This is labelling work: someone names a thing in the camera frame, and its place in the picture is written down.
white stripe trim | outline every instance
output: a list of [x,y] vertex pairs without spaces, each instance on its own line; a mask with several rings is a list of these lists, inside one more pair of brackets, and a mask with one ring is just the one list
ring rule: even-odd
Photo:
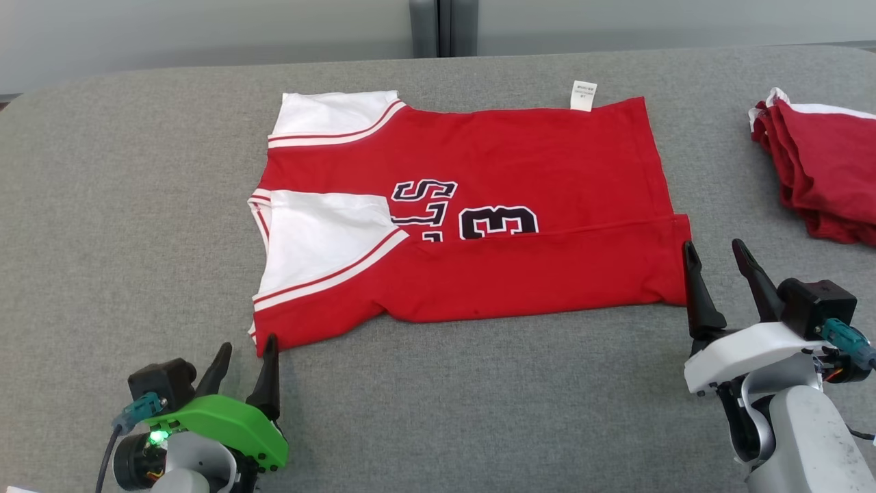
[[[380,130],[383,125],[386,125],[386,122],[392,118],[392,115],[396,114],[399,110],[404,108],[406,104],[402,102],[398,102],[395,104],[390,110],[386,113],[386,115],[381,118],[373,127],[368,130],[353,133],[351,135],[346,135],[342,137],[307,137],[306,134],[293,133],[293,134],[273,134],[268,136],[268,148],[273,149],[274,147],[297,147],[297,146],[326,146],[331,144],[345,144],[347,142],[353,142],[354,140],[364,139],[374,132]],[[289,139],[277,139],[281,137],[289,137]]]
[[256,293],[254,297],[252,297],[252,301],[256,302],[257,300],[262,298],[272,297],[277,293],[287,291],[295,286],[303,286],[305,284],[310,284],[311,282],[320,281],[321,279],[328,280],[328,278],[333,275],[337,275],[337,273],[341,272],[342,270],[346,268],[352,268],[352,266],[355,266],[360,262],[364,262],[365,259],[367,259],[370,255],[373,255],[377,252],[377,250],[379,250],[379,246],[383,246],[387,241],[389,241],[389,238],[391,238],[391,236],[398,231],[399,228],[397,226],[393,226],[390,229],[383,231],[383,236],[380,237],[380,240],[370,243],[367,248],[362,249],[362,253],[359,254],[359,256],[351,261],[344,263],[343,265],[332,266],[330,269],[323,270],[319,274],[312,275],[303,279],[298,279],[296,280],[295,284],[284,284],[278,288],[260,290],[258,293]]
[[248,202],[249,204],[261,204],[265,207],[271,207],[270,200],[264,200],[263,198],[255,198],[254,196],[251,196],[249,199],[247,199],[246,202]]
[[253,196],[260,195],[260,196],[266,196],[266,197],[270,198],[271,191],[268,189],[256,189],[256,191],[252,192],[252,195]]
[[250,336],[252,339],[252,344],[257,344],[256,342],[256,323],[253,321],[252,325],[250,325],[250,330],[246,331],[246,334]]
[[830,114],[830,115],[849,115],[850,117],[867,118],[876,120],[876,115],[872,113],[864,113],[863,111],[849,110],[839,106],[830,106],[828,104],[791,104],[791,109],[798,113],[808,114]]
[[799,103],[791,103],[791,100],[788,98],[788,95],[785,94],[785,91],[779,88],[773,88],[769,92],[769,97],[766,98],[766,107],[770,108],[775,104],[776,99],[781,99],[788,106],[791,107],[792,110],[798,113],[807,113],[811,115],[849,115],[850,117],[857,118],[866,118],[868,120],[876,120],[876,115],[872,113],[866,113],[863,111],[850,110],[848,108],[843,108],[841,106],[831,106],[829,104],[799,104]]
[[262,220],[265,219],[265,214],[261,214],[259,216],[260,211],[257,209],[257,205],[250,206],[250,212],[252,212],[252,218],[256,220],[256,227],[258,228],[258,232],[262,235],[262,241],[265,243],[265,251],[268,251],[268,234],[269,232],[265,229],[265,225],[267,224],[267,220],[265,221],[265,225],[262,224]]
[[[305,297],[307,295],[312,295],[314,293],[318,293],[320,291],[324,291],[325,289],[332,288],[337,286],[338,284],[347,281],[353,278],[355,275],[365,271],[370,266],[374,265],[377,261],[382,259],[386,254],[388,254],[393,248],[397,247],[399,243],[404,241],[407,238],[407,233],[402,230],[397,230],[393,233],[389,239],[380,246],[377,250],[374,251],[373,254],[364,258],[353,268],[347,269],[339,275],[335,275],[334,277],[330,277],[322,282],[317,282],[315,284],[311,284],[309,286],[305,286],[300,289],[293,289],[291,291],[287,291],[281,295],[277,295],[275,297],[270,297],[266,300],[255,303],[256,311],[264,310],[265,308],[270,308],[272,306],[276,306],[281,303],[285,303],[287,301],[294,300],[296,298]],[[261,293],[255,295],[253,299],[259,299],[260,297],[269,296],[266,293]]]

black cable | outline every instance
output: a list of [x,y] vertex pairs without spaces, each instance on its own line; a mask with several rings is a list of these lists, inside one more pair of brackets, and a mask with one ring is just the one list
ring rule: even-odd
[[116,440],[118,440],[118,436],[122,433],[122,426],[116,426],[113,428],[112,436],[109,437],[109,443],[107,444],[107,451],[103,453],[103,462],[101,463],[101,472],[97,473],[97,486],[95,486],[95,493],[101,493],[103,491],[103,480],[107,475],[107,467],[110,465],[110,457],[112,456],[112,449],[116,445]]
[[848,425],[846,425],[845,427],[849,429],[849,433],[851,433],[851,436],[853,436],[853,437],[858,437],[862,440],[867,440],[867,441],[874,441],[876,439],[876,435],[874,435],[872,433],[856,432],[856,431],[852,430],[851,427]]

green led light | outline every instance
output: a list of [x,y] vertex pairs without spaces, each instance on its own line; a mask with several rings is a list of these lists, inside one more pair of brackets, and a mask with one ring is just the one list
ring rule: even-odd
[[167,437],[170,436],[170,433],[165,432],[164,430],[158,430],[156,432],[149,433],[149,441],[153,445],[161,445]]

gray cushion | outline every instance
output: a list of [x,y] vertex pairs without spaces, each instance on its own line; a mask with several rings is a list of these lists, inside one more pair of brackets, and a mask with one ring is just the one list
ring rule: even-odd
[[[651,51],[245,68],[68,82],[0,112],[0,487],[91,491],[125,377],[235,346],[245,397],[264,248],[246,207],[283,91],[398,89],[416,108],[647,100],[675,209],[731,325],[757,312],[730,241],[778,282],[830,278],[876,332],[876,250],[811,239],[782,209],[745,112],[794,101],[876,112],[876,56],[836,47]],[[688,394],[683,308],[411,325],[381,317],[282,354],[281,491],[745,491],[724,414]],[[876,429],[874,385],[829,387]],[[862,444],[876,468],[876,449]],[[110,478],[105,491],[116,490]]]

white label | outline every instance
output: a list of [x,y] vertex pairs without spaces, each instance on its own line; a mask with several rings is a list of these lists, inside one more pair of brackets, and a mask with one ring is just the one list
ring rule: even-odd
[[572,101],[569,106],[573,110],[590,111],[593,109],[593,96],[597,93],[597,85],[592,82],[575,81],[572,86]]

